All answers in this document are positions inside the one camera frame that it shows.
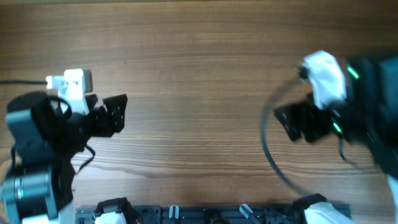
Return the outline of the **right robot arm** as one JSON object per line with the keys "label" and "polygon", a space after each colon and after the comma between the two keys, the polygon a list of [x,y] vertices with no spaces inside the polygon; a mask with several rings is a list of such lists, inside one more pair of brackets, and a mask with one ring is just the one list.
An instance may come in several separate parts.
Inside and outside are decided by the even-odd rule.
{"label": "right robot arm", "polygon": [[315,142],[334,133],[340,142],[366,145],[396,201],[397,54],[359,55],[341,68],[321,50],[303,58],[299,75],[310,82],[312,93],[274,110],[290,140]]}

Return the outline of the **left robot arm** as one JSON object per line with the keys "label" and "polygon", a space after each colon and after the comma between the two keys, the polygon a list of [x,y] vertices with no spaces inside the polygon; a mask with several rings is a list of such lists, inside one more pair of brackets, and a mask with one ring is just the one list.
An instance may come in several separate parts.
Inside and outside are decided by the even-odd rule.
{"label": "left robot arm", "polygon": [[2,183],[2,201],[10,223],[46,215],[49,220],[73,202],[72,157],[88,148],[92,137],[110,138],[124,128],[127,96],[105,98],[88,114],[72,111],[66,100],[33,91],[7,105],[6,123],[15,144]]}

